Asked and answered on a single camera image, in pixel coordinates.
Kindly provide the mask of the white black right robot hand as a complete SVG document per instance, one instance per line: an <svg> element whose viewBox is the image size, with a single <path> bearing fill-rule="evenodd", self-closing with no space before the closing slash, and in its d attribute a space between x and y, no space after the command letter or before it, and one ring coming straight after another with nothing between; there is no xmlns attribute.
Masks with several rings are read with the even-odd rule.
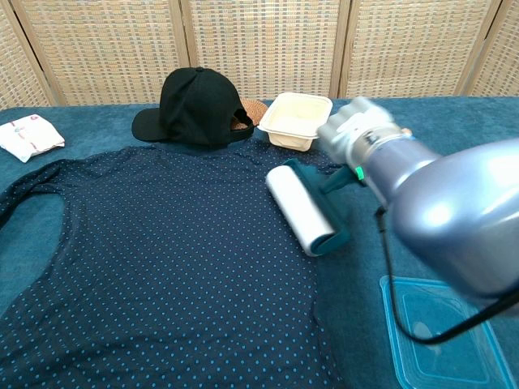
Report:
<svg viewBox="0 0 519 389"><path fill-rule="evenodd" d="M400 127L389 111L359 96L329 116L317 129L324 150L338 164L347 165L359 179L375 147L392 139L409 138L412 131Z"/></svg>

